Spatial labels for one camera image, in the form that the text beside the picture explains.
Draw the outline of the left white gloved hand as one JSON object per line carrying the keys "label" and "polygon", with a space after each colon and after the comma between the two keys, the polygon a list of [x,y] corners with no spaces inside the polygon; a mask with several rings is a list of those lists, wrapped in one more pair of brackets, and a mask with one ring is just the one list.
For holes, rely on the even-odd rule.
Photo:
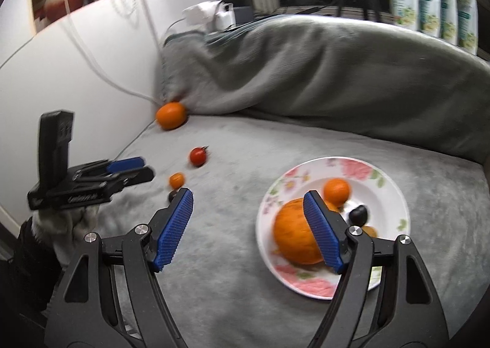
{"label": "left white gloved hand", "polygon": [[62,267],[67,267],[87,233],[97,227],[99,205],[70,210],[36,210],[32,234],[37,242],[54,249]]}

